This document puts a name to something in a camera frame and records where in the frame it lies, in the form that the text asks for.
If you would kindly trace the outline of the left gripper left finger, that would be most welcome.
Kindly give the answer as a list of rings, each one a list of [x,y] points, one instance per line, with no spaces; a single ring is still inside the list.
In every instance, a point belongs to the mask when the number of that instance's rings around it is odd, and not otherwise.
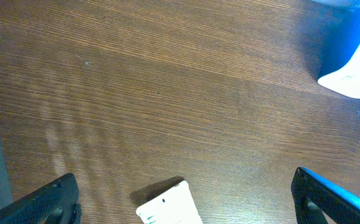
[[[78,198],[75,176],[67,173],[0,209],[0,223],[80,224]]]

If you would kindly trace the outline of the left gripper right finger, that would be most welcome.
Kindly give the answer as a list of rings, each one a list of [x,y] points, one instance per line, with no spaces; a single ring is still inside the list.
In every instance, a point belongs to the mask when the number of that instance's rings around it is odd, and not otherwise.
[[[306,167],[295,171],[291,192],[298,223],[360,223],[360,198]]]

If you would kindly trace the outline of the white tube with gold cap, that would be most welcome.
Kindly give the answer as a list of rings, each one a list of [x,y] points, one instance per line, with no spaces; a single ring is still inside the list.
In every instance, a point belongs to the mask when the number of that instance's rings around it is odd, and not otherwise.
[[[144,224],[203,224],[186,180],[136,209]]]

